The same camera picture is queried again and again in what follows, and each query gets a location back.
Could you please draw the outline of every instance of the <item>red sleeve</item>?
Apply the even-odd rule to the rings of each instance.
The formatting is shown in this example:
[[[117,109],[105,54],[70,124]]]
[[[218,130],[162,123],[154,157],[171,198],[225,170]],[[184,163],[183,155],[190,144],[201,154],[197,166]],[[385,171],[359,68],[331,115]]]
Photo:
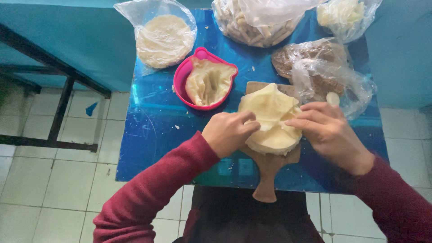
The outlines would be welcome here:
[[[200,132],[126,183],[93,220],[94,242],[153,242],[150,224],[184,184],[219,161]]]
[[[381,158],[358,180],[354,194],[373,210],[388,242],[432,241],[432,205]]]

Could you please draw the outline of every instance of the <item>white tile floor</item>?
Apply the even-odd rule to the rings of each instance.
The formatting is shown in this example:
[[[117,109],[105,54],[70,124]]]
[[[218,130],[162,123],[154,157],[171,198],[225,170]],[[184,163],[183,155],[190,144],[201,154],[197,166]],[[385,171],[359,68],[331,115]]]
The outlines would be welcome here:
[[[11,95],[0,108],[0,134],[46,138],[60,91]],[[74,93],[60,141],[99,143],[97,153],[0,145],[0,239],[2,242],[92,242],[93,218],[124,182],[115,171],[129,93],[104,100],[93,92]],[[89,117],[85,108],[98,102]],[[381,109],[391,166],[432,201],[432,132],[417,110]],[[157,214],[157,243],[183,234],[193,186],[185,185]],[[326,243],[383,243],[372,211],[357,197],[307,193],[308,211]]]

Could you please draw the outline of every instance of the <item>pink container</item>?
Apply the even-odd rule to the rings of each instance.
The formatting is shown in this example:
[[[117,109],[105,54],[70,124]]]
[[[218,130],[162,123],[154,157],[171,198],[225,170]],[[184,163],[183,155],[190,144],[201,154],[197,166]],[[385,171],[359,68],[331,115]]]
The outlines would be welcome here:
[[[229,66],[233,66],[235,67],[236,71],[235,73],[231,76],[231,86],[229,87],[228,92],[226,93],[225,97],[220,100],[217,103],[214,103],[210,106],[196,106],[192,103],[191,99],[189,98],[189,96],[186,93],[186,79],[189,76],[189,74],[192,72],[193,66],[192,66],[192,62],[190,61],[190,59],[192,57],[197,57],[198,59],[202,60],[202,59],[207,59],[213,63],[223,63]],[[201,111],[209,111],[209,110],[213,110],[216,107],[218,107],[220,104],[222,104],[222,102],[225,101],[225,99],[228,97],[229,92],[231,92],[231,88],[232,88],[232,84],[234,83],[234,79],[238,74],[238,68],[237,66],[235,66],[234,64],[231,63],[227,63],[226,61],[222,60],[221,58],[211,54],[210,52],[208,52],[204,47],[198,47],[195,50],[195,53],[186,58],[177,68],[177,70],[175,71],[174,74],[174,90],[175,93],[177,94],[177,96],[188,106],[197,109],[197,110],[201,110]]]

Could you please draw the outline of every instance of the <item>hand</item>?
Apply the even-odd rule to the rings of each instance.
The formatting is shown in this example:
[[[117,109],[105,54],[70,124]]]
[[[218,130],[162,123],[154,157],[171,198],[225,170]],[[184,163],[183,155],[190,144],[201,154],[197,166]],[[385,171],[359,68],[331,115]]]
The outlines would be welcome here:
[[[225,158],[245,144],[261,125],[252,112],[218,113],[214,115],[202,132],[204,139],[219,158]]]
[[[354,176],[372,169],[375,156],[360,142],[339,106],[312,102],[300,109],[303,112],[285,124],[302,129],[319,154]]]

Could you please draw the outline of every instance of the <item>plastic bag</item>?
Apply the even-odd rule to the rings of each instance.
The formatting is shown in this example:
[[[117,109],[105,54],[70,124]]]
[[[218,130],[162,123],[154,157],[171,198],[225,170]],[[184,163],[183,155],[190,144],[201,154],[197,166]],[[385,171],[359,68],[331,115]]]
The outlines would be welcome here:
[[[342,43],[360,38],[372,24],[382,0],[330,0],[317,7],[317,19]]]
[[[189,9],[176,0],[134,0],[114,4],[135,28],[143,76],[181,62],[192,50],[197,25]]]
[[[335,38],[322,38],[279,48],[271,55],[271,61],[280,76],[291,79],[292,66],[303,58],[319,58],[347,67],[347,53],[345,47]]]
[[[220,31],[236,42],[270,47],[287,38],[305,11],[325,0],[214,0]]]
[[[296,98],[303,104],[326,101],[329,92],[338,94],[339,107],[348,120],[362,114],[376,93],[375,83],[365,75],[322,59],[306,58],[294,63],[291,80]]]

